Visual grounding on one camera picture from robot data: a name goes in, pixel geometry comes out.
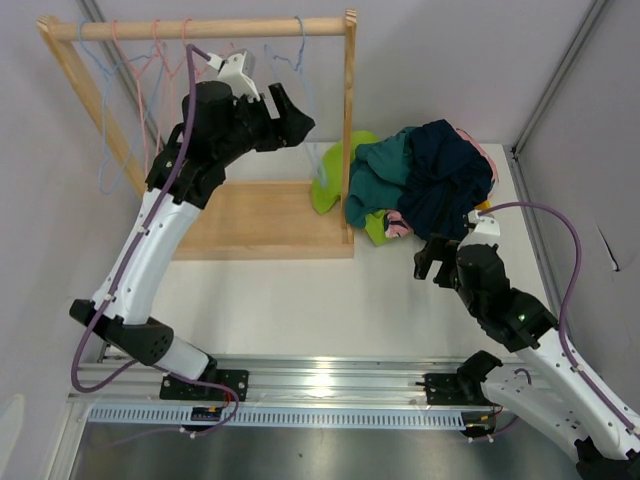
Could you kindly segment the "teal green shorts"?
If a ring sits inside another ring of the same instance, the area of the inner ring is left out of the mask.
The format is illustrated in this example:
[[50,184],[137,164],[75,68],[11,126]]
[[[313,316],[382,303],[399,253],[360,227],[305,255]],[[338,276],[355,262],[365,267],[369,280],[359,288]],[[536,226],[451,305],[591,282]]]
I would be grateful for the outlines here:
[[411,134],[416,130],[405,127],[384,140],[356,147],[345,206],[351,226],[363,229],[366,216],[379,210],[401,210],[415,163]]

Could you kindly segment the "pink hanger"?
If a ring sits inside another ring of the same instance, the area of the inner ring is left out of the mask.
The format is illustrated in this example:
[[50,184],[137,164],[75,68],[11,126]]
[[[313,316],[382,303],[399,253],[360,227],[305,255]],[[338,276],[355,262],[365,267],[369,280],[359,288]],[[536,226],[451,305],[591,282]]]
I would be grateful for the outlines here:
[[158,51],[155,46],[151,46],[147,53],[142,53],[133,57],[127,56],[118,35],[118,25],[119,22],[117,20],[111,21],[111,37],[117,52],[123,58],[124,66],[126,67],[127,71],[133,76],[135,100],[137,103],[138,117],[141,129],[140,136],[144,154],[143,172],[144,174],[147,174],[151,167],[152,141],[155,141],[155,147],[158,147],[160,144],[160,133],[155,120],[152,118],[152,114],[155,107],[157,89],[162,83],[163,68],[160,68],[157,85],[154,87],[151,97],[147,99],[143,94],[142,80],[144,79],[144,76],[149,68],[153,67],[154,63],[159,58]]
[[[183,55],[182,55],[182,58],[181,58],[180,62],[177,64],[177,67],[176,67],[175,71],[173,72],[173,75],[177,74],[187,62],[186,46],[187,46],[187,40],[189,39],[189,37],[187,36],[187,28],[188,28],[189,23],[192,22],[192,21],[193,21],[192,18],[186,18],[182,23],[182,27],[181,27],[181,43],[182,43],[182,47],[183,47]],[[229,42],[226,46],[221,48],[221,50],[217,53],[217,55],[220,56],[221,58],[225,59],[232,53],[234,48],[235,48],[234,44],[232,42]],[[202,80],[204,78],[204,76],[206,75],[207,71],[208,71],[208,66],[207,65],[205,65],[202,70],[199,70],[198,68],[195,68],[196,80],[197,81]]]
[[160,20],[156,18],[153,20],[151,27],[156,55],[161,61],[160,73],[162,75],[161,99],[160,105],[157,108],[158,138],[156,140],[156,152],[159,152],[161,144],[165,144],[165,141],[162,137],[164,128],[169,124],[173,124],[175,121],[176,106],[174,81],[176,76],[180,73],[182,66],[186,60],[186,57],[182,56],[182,58],[175,65],[171,64],[170,48],[167,45],[166,41],[161,40],[158,35],[159,24]]

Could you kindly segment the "lime green shorts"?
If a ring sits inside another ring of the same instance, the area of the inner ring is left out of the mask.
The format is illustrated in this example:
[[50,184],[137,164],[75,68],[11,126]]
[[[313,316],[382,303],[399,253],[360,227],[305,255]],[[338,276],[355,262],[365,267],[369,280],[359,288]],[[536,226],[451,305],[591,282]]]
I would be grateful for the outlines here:
[[[368,131],[356,131],[352,134],[352,144],[350,151],[350,162],[352,164],[355,157],[355,149],[363,143],[377,142],[378,138]],[[342,200],[342,163],[343,144],[338,142],[331,146],[323,155],[322,162],[328,174],[328,186],[321,187],[317,180],[311,184],[311,206],[319,214],[327,214],[336,204]],[[366,224],[363,229],[351,226],[364,231],[376,246],[381,246],[390,241],[385,233],[385,215],[388,210],[379,210],[366,216]]]

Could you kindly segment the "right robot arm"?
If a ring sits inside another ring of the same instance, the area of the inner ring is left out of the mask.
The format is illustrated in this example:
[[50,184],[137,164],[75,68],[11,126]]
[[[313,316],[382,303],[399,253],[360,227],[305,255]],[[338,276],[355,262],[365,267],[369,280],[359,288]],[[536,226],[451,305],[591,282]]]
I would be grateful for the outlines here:
[[574,461],[583,479],[638,478],[638,415],[610,389],[590,388],[584,379],[590,371],[561,342],[558,321],[537,298],[511,286],[497,247],[435,236],[414,256],[415,278],[425,279],[435,261],[441,264],[435,284],[455,291],[481,329],[551,389],[538,390],[479,351],[457,369],[458,395],[514,413]]

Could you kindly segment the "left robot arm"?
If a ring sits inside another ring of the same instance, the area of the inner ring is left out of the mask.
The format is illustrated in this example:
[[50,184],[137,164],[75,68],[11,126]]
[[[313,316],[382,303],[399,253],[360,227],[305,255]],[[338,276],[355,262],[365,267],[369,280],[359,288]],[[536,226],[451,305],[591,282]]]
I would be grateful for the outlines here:
[[183,237],[226,179],[227,167],[250,151],[272,152],[300,145],[314,128],[279,83],[269,92],[278,115],[262,95],[239,95],[220,81],[190,86],[182,100],[182,122],[146,178],[138,217],[116,263],[89,299],[73,301],[69,314],[85,332],[74,354],[71,382],[81,393],[105,387],[81,384],[78,370],[90,336],[118,347],[133,362],[182,381],[197,400],[217,387],[217,362],[154,319],[151,308],[159,283]]

